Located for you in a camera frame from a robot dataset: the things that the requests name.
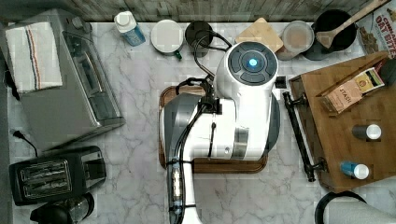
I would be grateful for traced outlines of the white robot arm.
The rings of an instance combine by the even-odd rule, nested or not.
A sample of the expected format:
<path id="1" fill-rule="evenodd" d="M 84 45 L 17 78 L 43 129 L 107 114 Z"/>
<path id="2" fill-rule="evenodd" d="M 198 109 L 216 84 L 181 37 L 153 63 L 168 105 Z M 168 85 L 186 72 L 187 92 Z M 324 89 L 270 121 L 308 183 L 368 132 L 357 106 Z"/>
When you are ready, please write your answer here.
<path id="1" fill-rule="evenodd" d="M 192 168 L 198 158 L 258 161 L 279 135 L 279 105 L 273 94 L 276 55 L 264 44 L 231 46 L 215 75 L 189 78 L 203 96 L 182 92 L 160 115 L 170 224 L 202 224 L 194 198 Z"/>

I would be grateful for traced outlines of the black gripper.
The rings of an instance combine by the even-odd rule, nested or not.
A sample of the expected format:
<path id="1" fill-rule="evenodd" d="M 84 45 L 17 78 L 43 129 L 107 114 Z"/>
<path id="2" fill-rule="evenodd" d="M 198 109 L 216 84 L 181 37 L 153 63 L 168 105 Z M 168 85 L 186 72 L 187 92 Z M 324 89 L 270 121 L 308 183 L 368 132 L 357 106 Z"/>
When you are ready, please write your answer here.
<path id="1" fill-rule="evenodd" d="M 179 95 L 179 89 L 182 86 L 200 86 L 204 89 L 205 95 L 199 100 L 198 108 L 202 109 L 204 113 L 221 114 L 222 107 L 219 98 L 215 96 L 212 79 L 209 77 L 196 78 L 189 77 L 176 86 L 176 95 Z"/>

